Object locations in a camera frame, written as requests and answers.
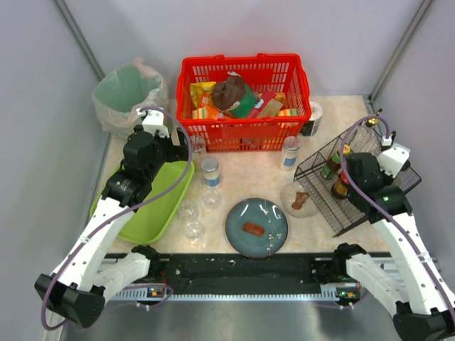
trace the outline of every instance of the red basket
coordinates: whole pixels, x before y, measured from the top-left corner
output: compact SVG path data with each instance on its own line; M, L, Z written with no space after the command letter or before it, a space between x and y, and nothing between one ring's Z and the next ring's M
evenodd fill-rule
M252 91L284 92L287 108L298 109L299 116L261 119L193 119L195 109L190 97L190 83L224 81L228 71L242 76ZM205 137L208 151L276 151L287 136L296 136L310 119L310 90L306 73L296 54L256 57L185 58L177 84L177 118L190 135Z

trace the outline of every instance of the red label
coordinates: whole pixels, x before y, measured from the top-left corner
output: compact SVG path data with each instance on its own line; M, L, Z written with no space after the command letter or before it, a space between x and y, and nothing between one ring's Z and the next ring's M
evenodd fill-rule
M349 185L349 181L348 181L346 175L344 174L344 172L341 172L341 174L340 174L340 179L341 179L341 181L343 181L346 185Z

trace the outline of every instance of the wire cage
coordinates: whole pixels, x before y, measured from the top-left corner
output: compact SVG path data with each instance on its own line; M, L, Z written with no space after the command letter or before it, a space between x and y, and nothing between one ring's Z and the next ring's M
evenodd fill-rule
M294 181L299 181L310 194L311 199L335 232L334 237L339 237L368 220L365 214L352 205L348 199L340 200L332 196L331 188L338 180L338 176L326 180L321 175L321 169L327 160L341 147L346 132L344 131L300 163L294 174ZM380 140L381 136L376 130L360 126L353 139L350 138L349 146L354 153L369 152L377 156L380 153ZM400 172L393 184L408 193L421 182L422 178L419 174L409 167L406 171Z

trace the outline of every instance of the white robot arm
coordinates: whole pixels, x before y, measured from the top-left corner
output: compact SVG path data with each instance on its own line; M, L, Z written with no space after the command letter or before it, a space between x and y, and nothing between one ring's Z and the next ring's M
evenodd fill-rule
M390 185L409 162L410 150L399 144L390 145L389 141L382 147L383 151L377 158L369 153L347 156L348 173L370 199L393 217L407 237L352 186L348 189L348 199L368 216L385 240L405 285L399 285L358 245L342 244L338 247L335 251L336 268L362 283L381 302L403 340L443 340L454 334L450 309L455 304L455 295L429 256L405 194Z
M41 274L35 282L35 289L44 299L54 276L60 273L51 289L47 308L84 328L98 319L105 304L125 286L154 270L158 254L150 247L139 246L115 265L98 273L115 237L135 214L133 210L122 212L145 200L164 162L188 160L184 133L177 131L181 145L174 146L170 135L172 128L163 112L139 110L138 115L142 124L134 127L134 133L128 138L120 168L107 181L84 232L52 274ZM93 234L107 220L112 221ZM84 247L73 256L81 242ZM73 257L71 262L64 266L70 255Z

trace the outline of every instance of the plastic bag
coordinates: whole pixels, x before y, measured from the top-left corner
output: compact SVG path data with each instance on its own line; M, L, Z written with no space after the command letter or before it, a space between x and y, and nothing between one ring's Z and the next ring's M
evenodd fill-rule
M108 74L95 88L92 100L102 129L126 139L140 123L136 108L167 109L169 94L163 76L136 58Z

